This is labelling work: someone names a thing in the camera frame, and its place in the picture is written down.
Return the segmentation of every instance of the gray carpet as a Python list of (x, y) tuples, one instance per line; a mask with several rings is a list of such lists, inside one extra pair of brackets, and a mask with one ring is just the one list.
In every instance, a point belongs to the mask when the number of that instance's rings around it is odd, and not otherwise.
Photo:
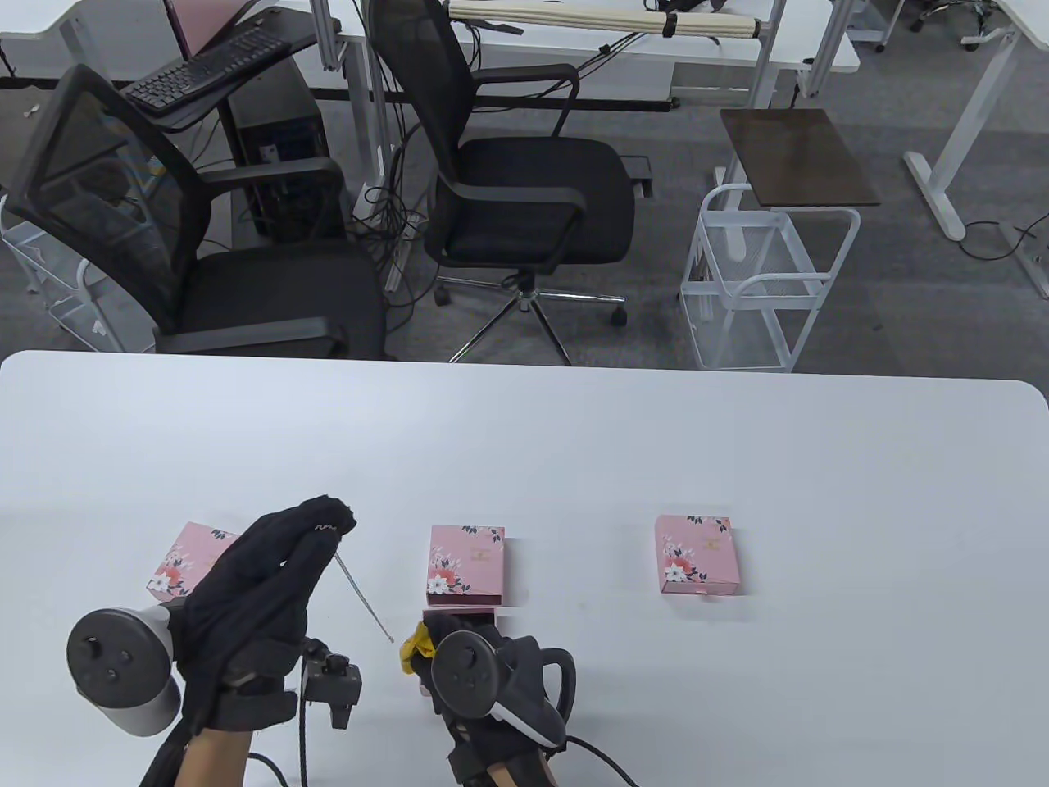
[[(957, 44), (964, 14), (929, 23), (921, 35), (901, 26), (882, 55), (860, 47), (856, 75), (835, 76), (820, 98), (862, 162), (884, 205), (864, 210), (863, 227), (819, 316), (797, 370), (850, 375), (989, 377), (1025, 380), (1049, 393), (1049, 302), (1043, 301), (1013, 260), (979, 262), (946, 240), (924, 208), (902, 162), (905, 150), (939, 152), (968, 100), (991, 47), (969, 54)], [(977, 142), (951, 190), (966, 220), (1006, 219), (1026, 226), (1049, 211), (1049, 57), (1023, 45), (1021, 62), (999, 110)], [(788, 83), (776, 97), (789, 101)], [(33, 118), (22, 112), (46, 100), (33, 91), (3, 97), (0, 134), (26, 139)], [(334, 156), (352, 177), (352, 140), (345, 104), (323, 105)], [(540, 132), (554, 115), (514, 111), (475, 116), (472, 134)], [(552, 285), (625, 295), (629, 324), (608, 324), (605, 307), (552, 303), (548, 313), (581, 364), (691, 368), (686, 327), (675, 298), (699, 199), (709, 173), (730, 148), (715, 109), (685, 107), (669, 114), (574, 113), (565, 133), (595, 136), (622, 153), (647, 155), (655, 196), (638, 204), (631, 251), (621, 263), (563, 268)], [(3, 182), (17, 154), (0, 161)], [(204, 159), (222, 157), (218, 143)], [(406, 176), (409, 200), (428, 177), (431, 154), (412, 142)], [(218, 211), (213, 237), (229, 235), (229, 213)], [(817, 264), (829, 262), (840, 228), (799, 227)], [(1049, 238), (1049, 227), (1043, 232)], [(1007, 249), (994, 232), (975, 228), (968, 243), (993, 256)], [(426, 286), (433, 263), (416, 248), (408, 267), (413, 292)], [(398, 300), (409, 297), (402, 288)], [(453, 292), (438, 309), (431, 298), (392, 334), (391, 354), (404, 360), (449, 357), (501, 305), (487, 293)], [(391, 324), (403, 312), (394, 310)], [(0, 258), (0, 358), (25, 347), (70, 347), (76, 340), (49, 322), (24, 292), (21, 272)], [(497, 363), (556, 363), (529, 315), (514, 315), (470, 359)]]

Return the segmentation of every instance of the office chair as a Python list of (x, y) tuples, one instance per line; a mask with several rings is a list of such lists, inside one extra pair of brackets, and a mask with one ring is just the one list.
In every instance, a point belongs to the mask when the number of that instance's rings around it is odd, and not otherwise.
[(323, 184), (339, 210), (335, 162), (198, 173), (102, 77), (77, 65), (44, 109), (7, 208), (124, 288), (156, 323), (157, 353), (384, 358), (382, 291), (356, 244), (197, 256), (215, 197), (293, 178)]
[[(459, 361), (517, 306), (532, 312), (571, 365), (543, 312), (543, 300), (615, 304), (613, 324), (626, 324), (625, 298), (540, 290), (537, 275), (561, 264), (618, 262), (634, 234), (634, 190), (616, 151), (593, 140), (560, 136), (579, 92), (571, 65), (470, 71), (437, 0), (368, 4), (371, 44), (419, 115), (437, 159), (430, 186), (424, 248), (448, 268), (504, 269), (502, 284), (441, 277), (445, 284), (505, 289), (513, 297), (452, 358)], [(551, 136), (486, 137), (461, 144), (477, 89), (489, 83), (571, 83)]]
[[(920, 33), (929, 17), (942, 14), (947, 8), (954, 7), (966, 7), (972, 12), (972, 15), (977, 18), (978, 38), (983, 38), (987, 35), (987, 21), (993, 16), (996, 10), (1001, 10), (998, 3), (992, 2), (992, 0), (925, 0), (925, 10), (911, 25), (911, 30), (913, 33)], [(976, 51), (980, 48), (980, 44), (976, 43), (962, 45), (967, 51)]]

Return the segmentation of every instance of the pink floral gift box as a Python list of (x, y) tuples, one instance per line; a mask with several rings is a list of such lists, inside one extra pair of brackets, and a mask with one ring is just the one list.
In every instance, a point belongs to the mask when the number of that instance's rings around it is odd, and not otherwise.
[(160, 601), (188, 596), (236, 539), (236, 533), (189, 523), (146, 583), (146, 590)]
[(434, 525), (426, 600), (431, 607), (498, 607), (502, 603), (506, 531), (502, 528)]
[(727, 516), (660, 516), (656, 565), (663, 593), (735, 593), (740, 565), (732, 524)]

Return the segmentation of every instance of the white metal cart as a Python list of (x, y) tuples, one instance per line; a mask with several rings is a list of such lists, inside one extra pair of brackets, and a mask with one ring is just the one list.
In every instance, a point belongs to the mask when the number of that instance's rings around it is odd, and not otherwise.
[(153, 321), (142, 306), (65, 243), (4, 211), (5, 201), (6, 196), (0, 197), (0, 237), (47, 314), (91, 349), (152, 349)]
[[(859, 232), (852, 208), (771, 208), (715, 210), (729, 191), (749, 192), (749, 184), (725, 184), (703, 199), (692, 237), (681, 305), (691, 332), (700, 368), (792, 371), (819, 310)], [(843, 215), (849, 229), (826, 273), (816, 271), (791, 213)], [(747, 254), (729, 252), (729, 233), (743, 233)], [(788, 341), (777, 312), (806, 311), (805, 324)]]

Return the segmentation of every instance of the keyboard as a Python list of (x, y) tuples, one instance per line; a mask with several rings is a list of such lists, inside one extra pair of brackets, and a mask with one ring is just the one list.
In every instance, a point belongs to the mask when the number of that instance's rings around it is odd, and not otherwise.
[(292, 45), (261, 27), (249, 27), (185, 63), (135, 82), (126, 92), (147, 114), (164, 114), (216, 87), (236, 82), (263, 63), (284, 58)]

